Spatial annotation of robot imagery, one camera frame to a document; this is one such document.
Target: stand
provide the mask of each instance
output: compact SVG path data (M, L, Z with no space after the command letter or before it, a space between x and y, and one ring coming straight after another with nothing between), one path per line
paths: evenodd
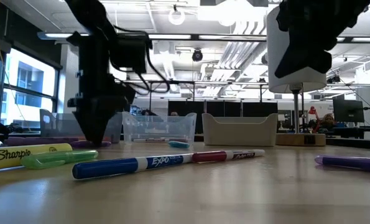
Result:
M302 85L290 85L290 90L294 94L294 125L295 134L276 134L276 144L280 146L325 146L325 134L299 133L299 108L298 95Z

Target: wooden block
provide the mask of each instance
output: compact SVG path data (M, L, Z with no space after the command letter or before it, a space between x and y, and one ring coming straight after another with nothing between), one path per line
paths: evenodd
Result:
M280 146L325 146L325 134L276 134Z

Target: cable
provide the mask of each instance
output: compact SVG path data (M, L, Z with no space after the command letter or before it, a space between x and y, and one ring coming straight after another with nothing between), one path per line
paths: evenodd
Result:
M340 80L341 80L341 82L343 82L350 90L352 90L353 91L353 93L356 95L356 96L358 96L359 98L361 98L367 105L369 105L370 106L370 104L366 101L366 100L364 100L363 99L363 97L361 97L354 89L352 89L346 82L344 82L341 78L340 78Z
M17 109L19 109L19 113L21 114L24 122L27 124L27 129L31 132L31 129L30 129L30 126L29 126L29 122L26 121L26 119L24 118L23 114L22 114L22 111L20 109L20 106L16 103L16 97L14 96L13 92L12 92L12 89L11 89L11 84L9 83L9 76L7 75L6 71L5 71L5 63L4 63L4 57L2 56L2 52L1 52L1 47L0 47L0 59L1 59L1 63L2 63L2 67L3 67L3 70L4 70L4 75L5 77L7 78L7 82L8 82L8 86L10 88L10 91L11 91L11 94L13 96L13 99L15 101L15 104L17 106Z
M123 32L132 32L132 33L139 33L139 34L144 34L145 35L145 37L146 37L146 41L147 42L150 42L150 38L149 38L149 34L147 33L147 32L145 32L145 31L143 31L143 30L127 30L127 29L123 29L123 28L120 28L120 27L118 27L118 26L116 26L116 25L113 25L113 27L115 28L115 29L117 29L117 30L121 30L121 31L123 31ZM168 92L168 91L170 91L170 84L169 84L169 82L167 81L167 79L165 79L165 77L154 67L154 65L152 64L152 62L151 62L151 59L150 59L150 52L149 52L149 48L147 47L147 45L146 45L146 59L147 59L147 62L149 63L149 65L150 65L150 67L153 69L153 71L164 81L164 83L165 83L165 85L166 85L166 90L165 91L157 91L157 89L155 88L155 89L153 89L153 90L151 90L150 88L149 88L149 86L147 85L147 82L142 78L142 75L141 74L138 74L137 73L137 75L138 75L138 77L142 80L142 82L147 86L147 91L148 91L148 93L150 93L150 92L154 92L154 93L166 93L166 92Z

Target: clear plastic bin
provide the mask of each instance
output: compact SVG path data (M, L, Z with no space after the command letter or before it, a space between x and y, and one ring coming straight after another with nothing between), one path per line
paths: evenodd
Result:
M51 113L40 110L41 137L77 137L85 140L83 131L72 113ZM104 141L119 143L121 128L123 126L123 114L113 116L104 131Z
M196 113L186 116L133 116L123 112L124 140L132 142L194 142Z

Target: green highlighter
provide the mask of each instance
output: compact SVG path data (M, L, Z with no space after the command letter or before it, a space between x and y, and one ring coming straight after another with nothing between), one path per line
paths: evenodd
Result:
M81 162L98 157L96 150L45 152L32 154L21 159L21 164L28 169L46 169L71 162Z

